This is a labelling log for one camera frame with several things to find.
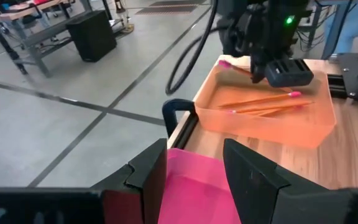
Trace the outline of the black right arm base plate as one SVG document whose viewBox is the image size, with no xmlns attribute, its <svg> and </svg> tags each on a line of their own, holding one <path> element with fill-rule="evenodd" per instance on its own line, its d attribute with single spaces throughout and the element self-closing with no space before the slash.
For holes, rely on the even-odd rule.
<svg viewBox="0 0 358 224">
<path fill-rule="evenodd" d="M 329 62 L 337 65 L 340 75 L 328 74 L 332 97 L 358 101 L 358 54 L 333 54 Z"/>
</svg>

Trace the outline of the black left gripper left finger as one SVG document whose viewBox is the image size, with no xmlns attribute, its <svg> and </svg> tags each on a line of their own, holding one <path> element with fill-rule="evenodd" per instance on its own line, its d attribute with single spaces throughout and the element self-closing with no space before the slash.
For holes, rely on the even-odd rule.
<svg viewBox="0 0 358 224">
<path fill-rule="evenodd" d="M 158 224 L 166 178 L 162 138 L 92 186 L 102 191 L 104 224 Z"/>
</svg>

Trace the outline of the black floor speaker box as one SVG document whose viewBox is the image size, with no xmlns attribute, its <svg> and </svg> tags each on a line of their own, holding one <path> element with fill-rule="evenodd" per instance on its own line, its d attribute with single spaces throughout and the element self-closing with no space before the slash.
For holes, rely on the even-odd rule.
<svg viewBox="0 0 358 224">
<path fill-rule="evenodd" d="M 97 62 L 117 46 L 105 11 L 92 11 L 66 24 L 84 62 Z"/>
</svg>

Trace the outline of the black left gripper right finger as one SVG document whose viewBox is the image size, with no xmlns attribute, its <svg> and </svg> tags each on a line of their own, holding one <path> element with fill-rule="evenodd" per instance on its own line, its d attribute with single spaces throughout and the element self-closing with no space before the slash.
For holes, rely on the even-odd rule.
<svg viewBox="0 0 358 224">
<path fill-rule="evenodd" d="M 352 194 L 329 190 L 225 139 L 224 169 L 242 224 L 345 224 Z"/>
</svg>

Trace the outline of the black table clamp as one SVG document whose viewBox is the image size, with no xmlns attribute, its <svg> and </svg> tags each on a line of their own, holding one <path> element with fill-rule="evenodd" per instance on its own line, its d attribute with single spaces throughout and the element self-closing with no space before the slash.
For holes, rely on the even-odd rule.
<svg viewBox="0 0 358 224">
<path fill-rule="evenodd" d="M 177 111 L 189 111 L 190 113 L 195 113 L 195 103 L 191 100 L 185 99 L 171 99 L 167 100 L 162 106 L 162 115 L 167 130 L 167 135 L 170 137 L 177 124 Z"/>
</svg>

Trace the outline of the person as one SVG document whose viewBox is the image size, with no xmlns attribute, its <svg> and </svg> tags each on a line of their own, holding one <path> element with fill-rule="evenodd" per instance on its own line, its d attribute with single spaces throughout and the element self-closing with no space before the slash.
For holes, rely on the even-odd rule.
<svg viewBox="0 0 358 224">
<path fill-rule="evenodd" d="M 358 37 L 358 0 L 341 0 L 333 16 L 324 22 L 325 45 L 321 58 L 348 53 Z"/>
</svg>

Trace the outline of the grey metal workbench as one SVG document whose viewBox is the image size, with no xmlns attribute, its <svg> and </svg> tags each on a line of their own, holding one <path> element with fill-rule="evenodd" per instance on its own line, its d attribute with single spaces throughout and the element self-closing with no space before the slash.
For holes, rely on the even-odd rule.
<svg viewBox="0 0 358 224">
<path fill-rule="evenodd" d="M 83 16 L 88 15 L 91 11 L 90 0 L 79 0 L 82 3 L 84 11 L 79 13 L 76 16 L 71 17 L 67 10 L 64 8 L 64 4 L 69 0 L 48 0 L 47 2 L 43 2 L 42 4 L 35 4 L 33 1 L 27 1 L 24 3 L 24 7 L 19 11 L 0 13 L 0 23 L 2 22 L 11 22 L 13 29 L 19 36 L 19 42 L 22 44 L 26 51 L 28 51 L 29 56 L 27 58 L 20 58 L 17 52 L 9 45 L 5 37 L 0 33 L 0 44 L 4 47 L 8 56 L 10 56 L 12 62 L 16 65 L 16 67 L 21 71 L 23 75 L 28 74 L 25 69 L 26 65 L 35 65 L 40 69 L 40 71 L 46 76 L 50 77 L 51 74 L 43 63 L 42 59 L 49 54 L 57 51 L 58 49 L 69 44 L 72 39 L 69 37 L 67 39 L 63 39 L 59 44 L 52 45 L 47 50 L 38 49 L 36 46 L 41 44 L 43 41 L 51 38 L 54 35 L 58 35 L 67 30 L 66 25 Z M 25 16 L 31 15 L 33 12 L 38 14 L 38 18 L 42 17 L 41 10 L 46 9 L 48 7 L 52 7 L 55 5 L 59 5 L 61 10 L 64 12 L 66 19 L 63 22 L 52 25 L 49 28 L 41 30 L 40 32 L 31 34 L 27 36 L 23 29 L 19 27 L 18 20 Z"/>
</svg>

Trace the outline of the pink plastic bin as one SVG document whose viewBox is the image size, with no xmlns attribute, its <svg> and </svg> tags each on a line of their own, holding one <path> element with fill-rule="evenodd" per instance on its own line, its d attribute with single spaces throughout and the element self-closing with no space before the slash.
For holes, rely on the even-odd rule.
<svg viewBox="0 0 358 224">
<path fill-rule="evenodd" d="M 169 149 L 158 224 L 241 224 L 222 160 Z"/>
</svg>

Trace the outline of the orange plastic bin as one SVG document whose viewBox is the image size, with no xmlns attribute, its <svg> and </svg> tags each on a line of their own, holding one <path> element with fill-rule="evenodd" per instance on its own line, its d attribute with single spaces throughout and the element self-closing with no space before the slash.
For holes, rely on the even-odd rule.
<svg viewBox="0 0 358 224">
<path fill-rule="evenodd" d="M 327 74 L 321 70 L 314 70 L 313 73 L 314 78 L 309 85 L 292 89 L 302 93 L 299 97 L 219 108 L 219 105 L 225 103 L 282 95 L 284 90 L 272 88 L 267 82 L 253 84 L 247 75 L 215 66 L 195 100 L 195 110 L 201 126 L 208 131 L 315 148 L 331 134 L 336 125 L 336 117 Z M 314 103 L 272 116 L 230 112 L 300 101 Z"/>
</svg>

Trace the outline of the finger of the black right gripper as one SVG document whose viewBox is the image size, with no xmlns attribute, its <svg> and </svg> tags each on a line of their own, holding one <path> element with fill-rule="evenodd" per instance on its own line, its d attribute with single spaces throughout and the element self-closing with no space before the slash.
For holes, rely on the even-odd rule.
<svg viewBox="0 0 358 224">
<path fill-rule="evenodd" d="M 253 57 L 250 58 L 250 72 L 252 74 L 251 80 L 252 83 L 258 83 L 258 65 L 257 65 L 257 60 Z"/>
<path fill-rule="evenodd" d="M 268 60 L 264 57 L 259 58 L 259 81 L 265 78 L 265 68 Z"/>
</svg>

